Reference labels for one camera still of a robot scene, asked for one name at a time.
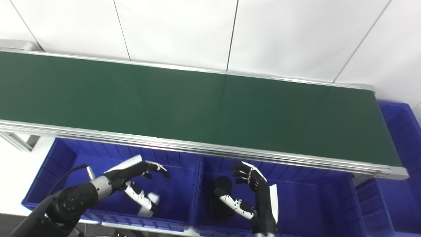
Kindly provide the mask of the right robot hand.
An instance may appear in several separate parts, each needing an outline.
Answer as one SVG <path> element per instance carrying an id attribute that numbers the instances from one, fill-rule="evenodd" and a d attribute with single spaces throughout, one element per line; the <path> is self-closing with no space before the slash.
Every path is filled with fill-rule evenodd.
<path id="1" fill-rule="evenodd" d="M 275 237 L 279 219 L 278 187 L 268 185 L 260 170 L 244 161 L 234 161 L 232 176 L 236 184 L 247 184 L 255 194 L 255 205 L 236 198 L 232 194 L 233 182 L 227 176 L 217 177 L 212 184 L 212 193 L 217 206 L 217 217 L 239 214 L 251 221 L 254 237 Z"/>

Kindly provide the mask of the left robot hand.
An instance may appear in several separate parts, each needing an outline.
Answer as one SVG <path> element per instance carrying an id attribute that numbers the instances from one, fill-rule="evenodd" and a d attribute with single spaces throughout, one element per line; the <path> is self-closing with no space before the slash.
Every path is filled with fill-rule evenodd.
<path id="1" fill-rule="evenodd" d="M 110 180 L 113 191 L 124 191 L 141 206 L 138 216 L 148 218 L 152 217 L 157 211 L 160 197 L 153 192 L 146 195 L 144 190 L 139 188 L 131 179 L 144 176 L 150 180 L 152 179 L 150 171 L 161 173 L 166 179 L 171 177 L 163 165 L 152 161 L 144 161 L 141 155 L 131 157 L 104 173 L 104 176 Z"/>

